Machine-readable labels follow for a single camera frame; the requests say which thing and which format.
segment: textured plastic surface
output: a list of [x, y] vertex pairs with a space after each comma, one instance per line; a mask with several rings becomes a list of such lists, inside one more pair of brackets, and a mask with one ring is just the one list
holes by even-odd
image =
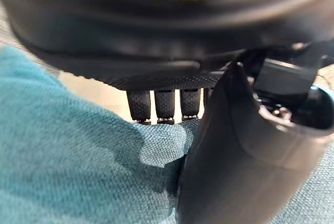
[[132, 119], [149, 120], [151, 118], [150, 91], [128, 91], [126, 95]]
[[182, 116], [193, 116], [199, 112], [201, 89], [180, 90]]
[[154, 91], [158, 118], [173, 118], [175, 112], [175, 91]]
[[178, 192], [180, 224], [268, 222], [308, 178], [334, 131], [332, 95], [313, 115], [317, 128], [270, 114], [243, 69], [217, 83], [186, 157]]

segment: teal fabric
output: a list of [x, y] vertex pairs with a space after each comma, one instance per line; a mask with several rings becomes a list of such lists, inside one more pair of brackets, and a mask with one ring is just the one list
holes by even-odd
[[[0, 52], [0, 224], [175, 223], [181, 158], [199, 121], [141, 126]], [[271, 224], [334, 223], [331, 147]]]

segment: woven fabric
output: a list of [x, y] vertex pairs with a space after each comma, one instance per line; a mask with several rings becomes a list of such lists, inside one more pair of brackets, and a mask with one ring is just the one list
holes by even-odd
[[[0, 52], [0, 223], [175, 223], [181, 159], [199, 121], [142, 126]], [[334, 223], [334, 149], [271, 222]]]

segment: floor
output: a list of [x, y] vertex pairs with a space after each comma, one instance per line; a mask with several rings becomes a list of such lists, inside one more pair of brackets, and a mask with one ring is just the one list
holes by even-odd
[[[7, 17], [4, 8], [0, 4], [0, 47], [4, 45], [13, 45], [23, 51], [27, 50], [17, 42], [17, 40], [13, 37], [10, 28], [7, 24]], [[35, 58], [32, 54], [27, 52], [29, 56], [31, 56], [37, 63], [43, 65], [46, 70], [54, 75], [58, 75], [59, 79], [74, 93], [78, 96], [85, 98], [89, 101], [92, 101], [108, 110], [111, 110], [117, 113], [122, 118], [131, 121], [130, 111], [127, 105], [126, 93], [124, 91], [119, 91], [113, 87], [105, 85], [99, 81], [93, 79], [85, 79], [83, 77], [76, 77], [70, 73], [65, 73], [62, 71], [58, 71], [42, 61]], [[319, 71], [319, 76], [316, 80], [316, 84], [320, 84], [322, 86], [331, 86], [334, 88], [334, 65], [323, 68]], [[178, 92], [175, 93], [175, 121], [181, 121], [181, 109], [180, 109], [180, 98], [178, 96]], [[157, 117], [155, 115], [154, 108], [154, 97], [151, 93], [151, 103], [152, 103], [152, 122], [156, 122]], [[203, 105], [200, 107], [200, 115], [203, 114]]]

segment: black plastic part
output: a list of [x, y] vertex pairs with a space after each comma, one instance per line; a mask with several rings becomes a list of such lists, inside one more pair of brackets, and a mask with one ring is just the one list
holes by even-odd
[[150, 91], [127, 91], [130, 114], [133, 120], [144, 125], [150, 125], [151, 98]]
[[201, 89], [180, 90], [182, 121], [197, 119]]
[[174, 118], [158, 118], [157, 124], [167, 124], [167, 125], [174, 125], [175, 120]]
[[[20, 41], [46, 62], [123, 90], [162, 90], [194, 87], [179, 86], [186, 79], [193, 79], [196, 88], [213, 87], [214, 84], [206, 86], [203, 76], [211, 77], [210, 72], [231, 61], [240, 49], [290, 46], [331, 38], [332, 1], [2, 0], [2, 3]], [[183, 61], [187, 64], [180, 68]], [[163, 66], [166, 69], [161, 75]], [[148, 77], [162, 82], [151, 85]]]
[[323, 65], [324, 49], [318, 44], [295, 51], [267, 51], [267, 58], [256, 77], [254, 89], [285, 106], [298, 106], [308, 95]]
[[207, 105], [210, 96], [212, 94], [213, 88], [204, 88], [203, 89], [203, 105], [204, 107]]
[[175, 91], [154, 91], [158, 118], [173, 118], [175, 112]]
[[313, 123], [287, 122], [257, 102], [243, 68], [233, 64], [217, 83], [186, 157], [178, 223], [267, 223], [331, 141], [333, 97], [317, 87], [311, 91], [316, 96], [304, 108]]

